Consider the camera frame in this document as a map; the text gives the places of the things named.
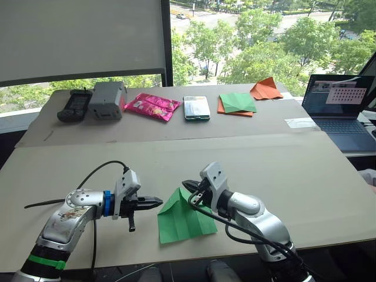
roller blind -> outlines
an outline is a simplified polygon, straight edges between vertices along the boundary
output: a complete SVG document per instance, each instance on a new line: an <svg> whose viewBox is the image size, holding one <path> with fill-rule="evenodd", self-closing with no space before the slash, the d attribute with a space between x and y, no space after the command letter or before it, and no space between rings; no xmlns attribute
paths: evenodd
<svg viewBox="0 0 376 282"><path fill-rule="evenodd" d="M160 0L0 1L0 83L165 68Z"/></svg>

cardboard surface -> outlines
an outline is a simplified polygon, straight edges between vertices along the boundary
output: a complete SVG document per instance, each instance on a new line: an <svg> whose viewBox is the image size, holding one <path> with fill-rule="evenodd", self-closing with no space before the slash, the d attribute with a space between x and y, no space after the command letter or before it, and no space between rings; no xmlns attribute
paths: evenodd
<svg viewBox="0 0 376 282"><path fill-rule="evenodd" d="M286 91L283 85L277 85L281 91ZM249 92L252 86L253 84L243 84L127 90L126 101L128 102L139 93L150 93L181 102L183 96L207 96L211 111L210 120L200 123L186 122L184 120L184 107L180 106L168 123L132 112L125 112L121 120L98 121L94 120L88 113L84 121L66 124L58 121L56 113L64 108L69 99L69 91L56 91L42 108L39 116L31 123L17 147L289 133L291 129L284 121L285 119L309 117L305 110L293 99L256 101L258 113L252 119L240 119L238 116L216 113L218 95L230 92Z"/></svg>
<svg viewBox="0 0 376 282"><path fill-rule="evenodd" d="M229 189L261 198L287 226L297 248L376 237L375 194L324 132L26 147L15 149L0 170L0 271L23 265L47 219L59 207L25 210L24 205L64 198L96 166L116 159L139 176L139 196L164 201L183 180L200 180L199 172L206 165L220 162ZM84 188L113 191L121 174L120 166L106 166ZM161 209L137 211L133 233L128 232L127 219L98 220L96 266L256 252L254 246L228 239L221 223L216 223L217 233L160 244L157 214ZM67 269L90 267L92 243L89 223Z"/></svg>

green paper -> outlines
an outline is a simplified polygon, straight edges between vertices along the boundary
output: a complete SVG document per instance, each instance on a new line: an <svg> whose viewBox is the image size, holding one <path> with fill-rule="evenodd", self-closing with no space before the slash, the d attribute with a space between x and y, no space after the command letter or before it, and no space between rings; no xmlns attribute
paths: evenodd
<svg viewBox="0 0 376 282"><path fill-rule="evenodd" d="M221 97L225 113L238 112L240 110L256 113L254 99L249 93L228 93L219 96Z"/></svg>
<svg viewBox="0 0 376 282"><path fill-rule="evenodd" d="M177 188L158 213L159 241L171 243L217 232L214 220L188 204L190 193ZM205 211L210 208L200 205Z"/></svg>

tree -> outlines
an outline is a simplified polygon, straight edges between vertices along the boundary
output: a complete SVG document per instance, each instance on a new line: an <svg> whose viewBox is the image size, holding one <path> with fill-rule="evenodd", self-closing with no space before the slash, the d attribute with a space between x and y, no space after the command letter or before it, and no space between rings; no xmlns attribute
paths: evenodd
<svg viewBox="0 0 376 282"><path fill-rule="evenodd" d="M50 95L51 89L40 86L16 85L8 87L9 93L6 95L7 103L16 106L16 110L25 110L43 106Z"/></svg>
<svg viewBox="0 0 376 282"><path fill-rule="evenodd" d="M273 0L253 0L253 6L255 8L266 8L271 5Z"/></svg>
<svg viewBox="0 0 376 282"><path fill-rule="evenodd" d="M375 0L348 0L343 15L349 20L351 29L361 33L365 29L376 30Z"/></svg>
<svg viewBox="0 0 376 282"><path fill-rule="evenodd" d="M186 32L187 43L193 49L193 56L204 62L203 72L205 79L209 77L210 62L219 61L216 52L217 36L214 31L205 26L203 22L191 21Z"/></svg>
<svg viewBox="0 0 376 282"><path fill-rule="evenodd" d="M301 66L317 61L326 68L330 62L330 52L338 39L338 30L333 22L317 22L303 17L281 37L286 52L298 55Z"/></svg>
<svg viewBox="0 0 376 282"><path fill-rule="evenodd" d="M161 83L160 75L131 75L115 76L111 78L86 78L72 79L51 82L52 90L58 89L87 89L94 88L97 82L123 81L127 88L146 88L159 86Z"/></svg>
<svg viewBox="0 0 376 282"><path fill-rule="evenodd" d="M4 96L5 92L0 90L0 113L2 112L1 107L5 106Z"/></svg>
<svg viewBox="0 0 376 282"><path fill-rule="evenodd" d="M280 14L267 14L262 9L248 10L236 21L239 49L244 50L256 42L264 42L282 21Z"/></svg>
<svg viewBox="0 0 376 282"><path fill-rule="evenodd" d="M276 11L288 11L293 5L293 0L278 1Z"/></svg>
<svg viewBox="0 0 376 282"><path fill-rule="evenodd" d="M172 69L175 86L188 84L189 77L196 73L193 63L183 52L184 40L184 37L177 33L175 29L171 30Z"/></svg>
<svg viewBox="0 0 376 282"><path fill-rule="evenodd" d="M364 31L360 39L342 39L333 50L332 73L356 75L376 51L376 32Z"/></svg>
<svg viewBox="0 0 376 282"><path fill-rule="evenodd" d="M226 4L226 13L227 13L230 10L231 6L237 2L237 0L224 0L223 2Z"/></svg>
<svg viewBox="0 0 376 282"><path fill-rule="evenodd" d="M230 26L229 23L218 20L217 26L213 28L216 38L216 72L217 76L218 64L220 60L228 60L230 55L233 53L234 49L234 29Z"/></svg>
<svg viewBox="0 0 376 282"><path fill-rule="evenodd" d="M300 81L303 75L300 73L298 57L285 53L281 43L259 42L248 47L230 59L225 70L229 74L218 77L219 83L256 83L273 76L275 81L283 83L297 96L303 96L306 88L307 81Z"/></svg>

orange paper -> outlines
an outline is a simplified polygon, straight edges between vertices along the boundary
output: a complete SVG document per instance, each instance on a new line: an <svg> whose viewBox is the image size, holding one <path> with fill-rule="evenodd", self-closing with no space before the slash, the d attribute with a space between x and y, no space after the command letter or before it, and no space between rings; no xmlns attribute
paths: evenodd
<svg viewBox="0 0 376 282"><path fill-rule="evenodd" d="M257 100L283 98L281 92L277 90L273 77L257 82L250 92Z"/></svg>
<svg viewBox="0 0 376 282"><path fill-rule="evenodd" d="M221 98L218 99L217 113L225 113L227 115L234 115L234 116L249 116L249 117L253 116L253 112L246 112L245 110L240 110L238 112L232 112L232 113L226 113L224 111L224 107L223 107L223 103L222 103Z"/></svg>

